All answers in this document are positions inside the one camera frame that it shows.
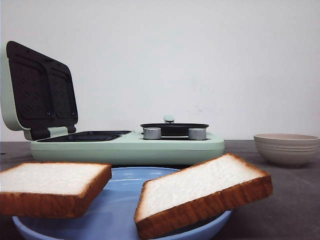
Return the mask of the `bread slice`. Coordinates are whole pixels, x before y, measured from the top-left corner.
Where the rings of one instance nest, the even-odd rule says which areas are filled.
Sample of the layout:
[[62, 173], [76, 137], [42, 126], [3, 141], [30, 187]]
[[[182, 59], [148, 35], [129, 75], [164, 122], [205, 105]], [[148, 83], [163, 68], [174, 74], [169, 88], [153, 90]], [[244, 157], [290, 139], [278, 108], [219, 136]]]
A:
[[270, 173], [226, 153], [145, 181], [134, 223], [140, 239], [156, 239], [272, 193]]
[[108, 163], [31, 162], [0, 173], [0, 213], [78, 218], [112, 177]]

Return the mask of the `green breakfast maker lid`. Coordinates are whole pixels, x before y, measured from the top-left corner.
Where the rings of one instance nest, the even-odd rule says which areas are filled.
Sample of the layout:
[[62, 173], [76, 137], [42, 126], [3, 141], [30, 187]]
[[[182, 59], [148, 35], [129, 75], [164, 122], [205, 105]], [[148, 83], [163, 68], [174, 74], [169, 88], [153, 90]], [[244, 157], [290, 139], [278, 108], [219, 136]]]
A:
[[15, 41], [5, 50], [9, 75], [0, 81], [0, 100], [6, 127], [30, 141], [50, 138], [51, 130], [75, 133], [78, 110], [69, 67]]

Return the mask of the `beige ribbed bowl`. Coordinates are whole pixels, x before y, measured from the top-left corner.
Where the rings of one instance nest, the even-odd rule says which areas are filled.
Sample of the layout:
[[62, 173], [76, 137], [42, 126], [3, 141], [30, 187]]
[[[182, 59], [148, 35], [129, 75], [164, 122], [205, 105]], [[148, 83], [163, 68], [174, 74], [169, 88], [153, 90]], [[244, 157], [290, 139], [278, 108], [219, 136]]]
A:
[[262, 133], [253, 136], [258, 153], [269, 163], [300, 167], [320, 150], [320, 138], [302, 134]]

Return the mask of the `green breakfast maker base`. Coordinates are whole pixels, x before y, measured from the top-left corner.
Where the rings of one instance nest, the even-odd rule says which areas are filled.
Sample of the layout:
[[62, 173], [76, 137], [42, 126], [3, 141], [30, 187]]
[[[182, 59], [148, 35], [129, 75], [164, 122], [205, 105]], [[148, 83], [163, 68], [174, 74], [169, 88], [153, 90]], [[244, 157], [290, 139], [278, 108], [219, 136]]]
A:
[[93, 162], [113, 165], [193, 165], [217, 158], [224, 140], [212, 133], [204, 140], [187, 136], [163, 136], [148, 140], [129, 130], [83, 131], [30, 143], [37, 161]]

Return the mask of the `black round frying pan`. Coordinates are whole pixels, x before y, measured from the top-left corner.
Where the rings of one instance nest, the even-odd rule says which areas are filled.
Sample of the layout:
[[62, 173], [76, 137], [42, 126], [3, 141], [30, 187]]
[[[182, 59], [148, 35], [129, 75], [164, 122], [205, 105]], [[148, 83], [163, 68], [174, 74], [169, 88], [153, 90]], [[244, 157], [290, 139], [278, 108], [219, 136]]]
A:
[[163, 123], [143, 123], [145, 128], [160, 128], [163, 137], [182, 137], [189, 134], [189, 129], [207, 129], [210, 125], [204, 123], [178, 123], [172, 115], [165, 115]]

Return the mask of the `left silver control knob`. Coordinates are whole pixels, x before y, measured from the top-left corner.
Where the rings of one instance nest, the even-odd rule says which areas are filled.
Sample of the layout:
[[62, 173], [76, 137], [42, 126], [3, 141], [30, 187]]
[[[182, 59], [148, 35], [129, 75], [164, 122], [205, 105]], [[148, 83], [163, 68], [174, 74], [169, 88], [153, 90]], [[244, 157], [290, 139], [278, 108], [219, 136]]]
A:
[[162, 131], [160, 127], [145, 127], [143, 129], [144, 140], [159, 140], [162, 138]]

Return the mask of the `silver control knob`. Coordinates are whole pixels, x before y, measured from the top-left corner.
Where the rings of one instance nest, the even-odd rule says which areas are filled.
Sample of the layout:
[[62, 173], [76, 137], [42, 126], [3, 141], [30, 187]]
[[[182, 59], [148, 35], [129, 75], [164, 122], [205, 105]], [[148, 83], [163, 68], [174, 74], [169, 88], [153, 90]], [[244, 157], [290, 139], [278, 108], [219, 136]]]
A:
[[144, 140], [159, 140], [162, 138], [162, 131], [160, 127], [145, 127], [143, 129]]
[[207, 132], [205, 128], [189, 128], [188, 139], [194, 141], [202, 141], [207, 139]]

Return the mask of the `right silver control knob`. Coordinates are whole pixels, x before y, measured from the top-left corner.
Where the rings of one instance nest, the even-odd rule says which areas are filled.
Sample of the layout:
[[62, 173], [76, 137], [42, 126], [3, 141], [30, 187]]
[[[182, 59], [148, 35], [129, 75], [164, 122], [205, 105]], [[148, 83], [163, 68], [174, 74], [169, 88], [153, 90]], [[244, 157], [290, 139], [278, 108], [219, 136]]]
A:
[[207, 139], [207, 132], [205, 128], [189, 128], [188, 139], [194, 141], [202, 141]]

